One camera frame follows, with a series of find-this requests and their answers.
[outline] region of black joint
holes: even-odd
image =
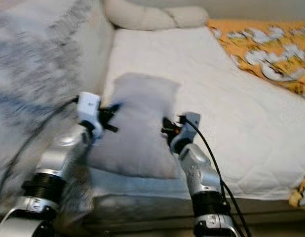
[[[84,126],[87,129],[89,136],[92,138],[92,136],[93,136],[92,131],[95,129],[95,127],[92,125],[92,123],[84,120],[81,123],[79,123],[79,125]]]
[[[187,121],[187,117],[185,115],[179,116],[179,124],[185,124]]]
[[[175,153],[180,154],[183,148],[187,145],[192,143],[192,141],[189,138],[183,138],[179,140],[176,145],[174,146]]]
[[[222,195],[216,191],[206,191],[192,196],[194,216],[208,214],[229,215],[230,206]]]
[[[168,118],[164,117],[162,120],[162,129],[161,133],[165,133],[168,136],[167,142],[168,145],[172,142],[172,140],[179,135],[181,128],[176,124],[172,123]]]
[[[56,175],[38,173],[31,181],[23,183],[23,196],[43,198],[59,204],[65,184],[66,181]]]

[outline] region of orange patterned fabric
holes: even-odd
[[[207,26],[240,69],[305,97],[305,21],[209,19]]]
[[[292,207],[301,208],[305,210],[305,178],[291,194],[289,198],[289,204]]]

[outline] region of black cable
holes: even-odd
[[[34,138],[36,138],[42,130],[45,128],[46,124],[50,121],[51,118],[53,118],[55,115],[61,113],[68,105],[70,105],[73,102],[78,101],[78,96],[75,98],[65,102],[63,105],[58,107],[55,111],[53,111],[32,133],[32,135],[25,141],[25,143],[21,146],[21,148],[18,150],[18,152],[12,157],[12,159],[8,162],[7,164],[7,169],[5,173],[3,174],[2,179],[0,180],[0,198],[1,198],[1,193],[4,187],[4,184],[6,180],[9,178],[11,175],[11,172],[18,162],[18,159],[20,155],[23,153],[23,151],[27,148],[27,146],[33,141]]]
[[[219,171],[219,168],[218,168],[217,162],[216,162],[216,160],[215,160],[215,157],[214,157],[214,155],[213,155],[213,153],[212,153],[212,151],[211,151],[211,148],[209,147],[209,145],[208,145],[208,143],[207,143],[205,137],[204,137],[203,134],[200,132],[200,130],[198,130],[198,128],[197,128],[190,120],[188,120],[185,116],[181,116],[180,118],[183,119],[183,122],[187,122],[189,125],[191,125],[191,127],[193,127],[193,129],[198,133],[198,135],[202,138],[203,142],[205,143],[206,148],[208,149],[208,151],[209,151],[209,153],[210,153],[210,155],[211,155],[211,158],[212,158],[212,160],[213,160],[215,169],[216,169],[216,171],[217,171],[217,173],[218,173],[218,176],[219,176],[219,178],[220,178],[222,196],[223,196],[223,198],[226,200],[226,195],[225,195],[225,189],[226,189],[227,192],[228,192],[228,194],[229,194],[229,196],[230,196],[231,201],[233,202],[233,204],[234,204],[234,206],[235,206],[235,208],[236,208],[237,214],[238,214],[239,217],[240,217],[240,220],[241,220],[241,222],[242,222],[242,225],[243,225],[244,228],[245,228],[245,231],[246,231],[246,233],[247,233],[247,236],[250,237],[250,236],[251,236],[251,233],[250,233],[250,231],[249,231],[247,222],[246,222],[245,218],[243,217],[243,215],[242,215],[242,213],[241,213],[241,211],[240,211],[240,209],[239,209],[239,206],[238,206],[238,204],[237,204],[237,202],[236,202],[236,200],[235,200],[235,198],[234,198],[232,192],[230,191],[229,187],[227,186],[227,184],[226,184],[226,183],[223,181],[223,179],[222,179],[222,176],[221,176],[221,173],[220,173],[220,171]],[[237,228],[237,231],[239,232],[239,234],[240,234],[242,237],[244,237],[244,234],[243,234],[243,232],[241,231],[240,227],[238,226],[238,224],[236,223],[236,221],[234,220],[234,218],[232,217],[232,215],[230,215],[230,216],[231,216],[231,218],[232,218],[232,220],[233,220],[233,222],[234,222],[235,227]]]
[[[185,116],[181,116],[180,118],[183,118],[183,122],[187,122],[188,124],[190,124],[190,125],[194,128],[194,130],[198,133],[198,135],[202,138],[203,142],[205,143],[206,148],[207,148],[208,152],[209,152],[210,155],[211,155],[212,161],[213,161],[213,163],[214,163],[214,165],[215,165],[215,169],[216,169],[216,171],[217,171],[217,173],[218,173],[218,176],[219,176],[219,178],[220,178],[220,185],[221,185],[221,190],[222,190],[222,196],[223,196],[223,198],[226,200],[225,190],[224,190],[224,187],[223,187],[222,175],[221,175],[221,172],[220,172],[220,170],[219,170],[219,168],[218,168],[218,165],[217,165],[217,162],[216,162],[216,160],[215,160],[215,157],[214,157],[214,155],[213,155],[213,153],[212,153],[212,150],[211,150],[210,146],[208,145],[208,143],[207,143],[205,137],[204,137],[203,134],[200,132],[200,130],[198,130],[198,128],[197,128],[190,120],[188,120]]]
[[[238,223],[236,222],[235,218],[232,216],[231,213],[229,213],[229,216],[231,217],[231,220],[235,226],[235,229],[237,230],[237,232],[240,234],[241,237],[246,237],[243,232],[241,231],[241,228],[239,227]]]
[[[229,196],[230,196],[230,199],[232,200],[232,202],[233,202],[233,204],[234,204],[234,206],[235,206],[235,208],[236,208],[237,214],[238,214],[239,218],[241,219],[242,225],[243,225],[243,227],[245,228],[245,231],[246,231],[246,233],[247,233],[247,236],[250,237],[250,236],[251,236],[250,230],[249,230],[249,228],[248,228],[248,225],[247,225],[247,222],[246,222],[245,218],[243,217],[243,215],[242,215],[242,213],[241,213],[241,211],[240,211],[240,208],[239,208],[239,206],[238,206],[238,204],[237,204],[237,202],[236,202],[236,199],[234,198],[234,196],[233,196],[231,190],[229,189],[229,187],[227,186],[227,184],[226,184],[224,181],[223,181],[223,186],[224,186],[225,189],[227,190],[227,192],[228,192],[228,194],[229,194]]]

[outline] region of white mattress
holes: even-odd
[[[181,84],[175,112],[202,115],[200,130],[236,197],[287,199],[305,175],[305,99],[239,70],[206,27],[118,30],[105,98],[127,72]]]

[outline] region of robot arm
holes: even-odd
[[[78,100],[79,124],[57,136],[42,154],[24,194],[0,223],[0,237],[51,237],[62,192],[72,165],[82,156],[103,128],[99,123],[100,97],[82,93]]]
[[[200,115],[188,112],[184,115],[198,127]],[[182,127],[164,119],[162,132],[168,134],[173,153],[179,154],[181,167],[187,177],[187,185],[194,210],[194,234],[196,237],[237,237],[230,216],[230,206],[222,196],[220,177],[211,167],[210,159],[193,144],[196,131],[187,123]]]

